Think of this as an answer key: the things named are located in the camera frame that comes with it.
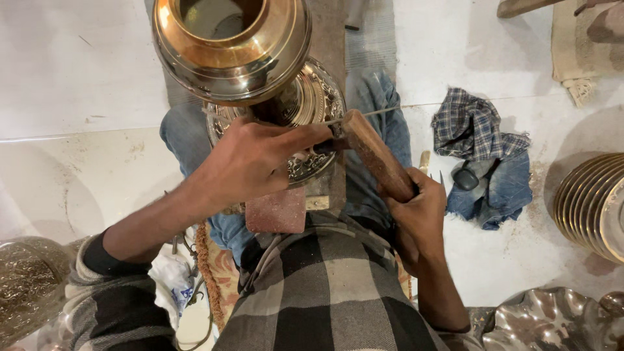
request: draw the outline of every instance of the wooden mallet handle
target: wooden mallet handle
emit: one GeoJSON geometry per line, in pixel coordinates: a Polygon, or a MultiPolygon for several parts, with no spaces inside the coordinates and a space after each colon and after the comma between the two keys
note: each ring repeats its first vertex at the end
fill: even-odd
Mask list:
{"type": "Polygon", "coordinates": [[[362,163],[388,195],[406,203],[418,194],[418,187],[362,112],[349,110],[344,116],[343,129],[349,146],[358,153],[362,163]]]}

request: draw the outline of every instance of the gray checkered shirt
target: gray checkered shirt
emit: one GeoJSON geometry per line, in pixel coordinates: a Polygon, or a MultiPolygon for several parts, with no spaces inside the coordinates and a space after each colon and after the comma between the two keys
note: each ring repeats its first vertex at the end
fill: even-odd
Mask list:
{"type": "MultiPolygon", "coordinates": [[[[307,226],[247,245],[213,350],[448,350],[403,294],[388,242],[346,216],[307,226]]],[[[72,350],[175,350],[148,270],[112,258],[101,235],[83,245],[66,288],[72,350]]]]}

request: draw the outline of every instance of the gray mat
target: gray mat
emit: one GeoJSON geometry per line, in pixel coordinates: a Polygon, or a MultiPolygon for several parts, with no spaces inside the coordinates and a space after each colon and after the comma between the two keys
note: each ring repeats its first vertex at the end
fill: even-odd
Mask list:
{"type": "MultiPolygon", "coordinates": [[[[154,0],[144,0],[147,15],[152,21],[154,0]]],[[[347,74],[352,69],[372,67],[384,69],[394,81],[396,78],[396,39],[394,37],[394,6],[392,0],[369,0],[359,31],[347,29],[344,34],[347,74]]],[[[202,101],[189,93],[163,69],[169,106],[202,101]]]]}
{"type": "Polygon", "coordinates": [[[359,31],[346,30],[345,64],[347,74],[356,68],[372,67],[396,78],[396,38],[392,0],[369,0],[359,31]]]}
{"type": "MultiPolygon", "coordinates": [[[[154,7],[154,0],[144,0],[145,10],[147,11],[147,17],[150,19],[149,25],[152,25],[152,9],[154,7]]],[[[169,106],[173,107],[180,104],[191,103],[202,106],[202,100],[191,94],[186,88],[180,85],[164,68],[162,72],[165,74],[165,87],[167,88],[167,100],[169,106]]]]}

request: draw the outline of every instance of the tile floor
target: tile floor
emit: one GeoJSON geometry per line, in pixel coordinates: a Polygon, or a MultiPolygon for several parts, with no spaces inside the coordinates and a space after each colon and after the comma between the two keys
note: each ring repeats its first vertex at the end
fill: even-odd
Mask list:
{"type": "MultiPolygon", "coordinates": [[[[2,6],[10,11],[0,13],[0,45],[9,48],[0,65],[0,239],[43,235],[64,244],[175,187],[182,177],[158,136],[168,107],[143,2],[2,6]]],[[[492,99],[501,129],[533,140],[535,199],[517,222],[486,232],[446,218],[459,292],[481,306],[539,286],[594,298],[624,289],[624,268],[565,240],[547,210],[567,171],[596,152],[624,150],[624,79],[604,79],[595,100],[576,109],[550,78],[552,9],[499,20],[496,7],[394,0],[397,87],[414,161],[432,147],[431,116],[448,86],[492,99]]],[[[448,174],[458,163],[434,156],[431,169],[448,174]]],[[[205,329],[196,331],[199,340],[205,329]]]]}

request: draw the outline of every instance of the rag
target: rag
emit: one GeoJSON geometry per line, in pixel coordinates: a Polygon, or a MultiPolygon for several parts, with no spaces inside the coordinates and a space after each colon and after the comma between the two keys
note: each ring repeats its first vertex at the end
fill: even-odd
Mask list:
{"type": "Polygon", "coordinates": [[[517,220],[533,199],[529,187],[530,162],[527,134],[501,133],[500,116],[494,105],[450,88],[433,117],[434,147],[441,156],[470,160],[466,167],[479,178],[470,191],[453,189],[447,213],[465,220],[477,219],[484,230],[498,230],[507,219],[517,220]]]}
{"type": "Polygon", "coordinates": [[[434,148],[440,156],[470,161],[505,159],[529,148],[526,134],[501,133],[494,105],[452,87],[433,116],[434,148]]]}

